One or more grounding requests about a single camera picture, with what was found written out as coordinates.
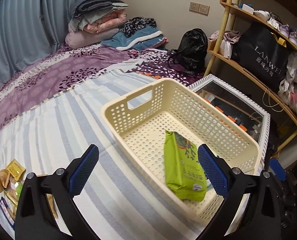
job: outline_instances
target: metal screw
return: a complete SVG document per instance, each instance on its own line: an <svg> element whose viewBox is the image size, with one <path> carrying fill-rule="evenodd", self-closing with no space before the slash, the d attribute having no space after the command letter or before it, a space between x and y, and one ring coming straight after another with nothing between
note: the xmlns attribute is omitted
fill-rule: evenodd
<svg viewBox="0 0 297 240"><path fill-rule="evenodd" d="M236 175L238 175L238 174L241 173L241 170L240 170L239 168L233 168L232 171L233 171L233 173L236 174Z"/></svg>
<svg viewBox="0 0 297 240"><path fill-rule="evenodd" d="M62 175L64 173L64 171L65 171L64 169L59 168L59 169L56 170L56 174L57 175Z"/></svg>
<svg viewBox="0 0 297 240"><path fill-rule="evenodd" d="M268 173L267 171L264 171L264 172L263 172L263 176L264 176L265 178L269 178L270 175L269 175L269 173Z"/></svg>
<svg viewBox="0 0 297 240"><path fill-rule="evenodd" d="M32 179L34 177L34 173L33 172L30 172L26 177L28 179Z"/></svg>

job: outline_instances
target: leopard print fabric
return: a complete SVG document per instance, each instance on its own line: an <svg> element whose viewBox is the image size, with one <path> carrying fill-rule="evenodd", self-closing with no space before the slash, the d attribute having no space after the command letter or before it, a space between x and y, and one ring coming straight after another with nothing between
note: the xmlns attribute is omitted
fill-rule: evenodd
<svg viewBox="0 0 297 240"><path fill-rule="evenodd" d="M130 38L137 31L144 29L146 25L157 28L156 22L153 18L135 17L125 22L121 27L121 31L126 37Z"/></svg>

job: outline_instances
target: wall socket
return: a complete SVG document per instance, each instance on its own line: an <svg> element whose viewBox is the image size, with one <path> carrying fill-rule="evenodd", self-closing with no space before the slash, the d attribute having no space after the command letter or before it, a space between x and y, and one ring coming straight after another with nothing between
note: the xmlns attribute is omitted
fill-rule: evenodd
<svg viewBox="0 0 297 240"><path fill-rule="evenodd" d="M198 12L198 13L208 15L210 7L207 5L191 2L189 10L192 12Z"/></svg>

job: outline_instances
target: black shopping bag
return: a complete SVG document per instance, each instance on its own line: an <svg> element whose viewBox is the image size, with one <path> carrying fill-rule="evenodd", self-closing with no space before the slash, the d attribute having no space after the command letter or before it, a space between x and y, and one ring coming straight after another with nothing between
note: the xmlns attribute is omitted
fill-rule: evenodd
<svg viewBox="0 0 297 240"><path fill-rule="evenodd" d="M231 59L277 93L285 78L288 56L288 49L277 43L266 27L254 22L233 45Z"/></svg>

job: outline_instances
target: black backpack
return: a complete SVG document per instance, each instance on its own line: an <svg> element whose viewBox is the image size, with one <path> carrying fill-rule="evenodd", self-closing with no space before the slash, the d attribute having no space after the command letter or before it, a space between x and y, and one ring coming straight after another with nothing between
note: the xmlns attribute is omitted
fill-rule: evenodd
<svg viewBox="0 0 297 240"><path fill-rule="evenodd" d="M188 74L199 74L205 70L208 40L201 29L193 29L184 34L178 49L172 49L168 59L182 65Z"/></svg>

